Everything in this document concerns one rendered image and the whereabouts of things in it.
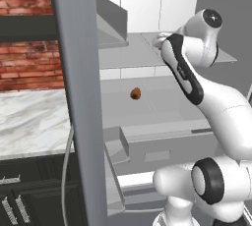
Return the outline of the grey fridge door bin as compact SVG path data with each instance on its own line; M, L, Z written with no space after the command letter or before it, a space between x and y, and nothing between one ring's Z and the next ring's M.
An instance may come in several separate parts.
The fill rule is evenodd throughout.
M119 126L105 128L103 140L113 164L122 164L130 160L129 143Z
M110 0L96 0L98 48L125 47L128 13Z
M107 215L112 216L125 210L125 200L122 195L113 166L108 159L105 159L105 184L106 184L106 202Z

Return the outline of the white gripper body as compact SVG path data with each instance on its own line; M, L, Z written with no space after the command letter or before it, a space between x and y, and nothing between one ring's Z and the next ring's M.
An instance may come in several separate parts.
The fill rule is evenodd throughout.
M171 47L167 39L172 36L172 32L161 32L153 38L153 47L163 49L164 47Z

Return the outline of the dark wall shelf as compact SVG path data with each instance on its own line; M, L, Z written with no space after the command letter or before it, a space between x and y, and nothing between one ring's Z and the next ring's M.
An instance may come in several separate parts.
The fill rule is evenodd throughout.
M0 42L56 40L52 16L0 16Z

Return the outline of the grey fridge door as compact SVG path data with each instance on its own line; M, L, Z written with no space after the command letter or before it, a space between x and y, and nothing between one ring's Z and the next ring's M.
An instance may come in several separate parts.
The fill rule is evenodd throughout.
M51 0L88 226L107 226L95 0Z

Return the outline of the dark drawer front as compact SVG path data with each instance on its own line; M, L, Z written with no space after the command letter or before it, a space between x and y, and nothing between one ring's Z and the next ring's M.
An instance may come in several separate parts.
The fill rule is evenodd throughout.
M0 179L21 175L20 183L61 180L64 155L46 155L0 161Z

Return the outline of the glass fridge shelf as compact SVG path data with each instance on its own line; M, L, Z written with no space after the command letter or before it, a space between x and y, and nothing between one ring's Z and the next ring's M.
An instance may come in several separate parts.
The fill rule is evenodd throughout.
M156 35L156 32L129 33L128 46L99 49L99 67L119 69L163 66L159 50L153 47Z
M139 100L130 97L135 87L141 90ZM100 88L105 127L205 120L173 77L101 81Z

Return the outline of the grey fridge drawer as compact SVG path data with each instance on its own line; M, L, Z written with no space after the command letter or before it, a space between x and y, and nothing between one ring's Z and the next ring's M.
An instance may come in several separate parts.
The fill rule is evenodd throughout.
M129 161L114 166L117 175L156 171L169 165L194 163L223 155L221 146L210 131L168 138L130 141Z

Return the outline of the brown oval food item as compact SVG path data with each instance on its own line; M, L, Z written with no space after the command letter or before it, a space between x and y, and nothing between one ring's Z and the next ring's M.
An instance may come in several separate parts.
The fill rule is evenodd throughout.
M130 92L130 97L133 100L139 100L141 98L141 90L138 87L135 87Z

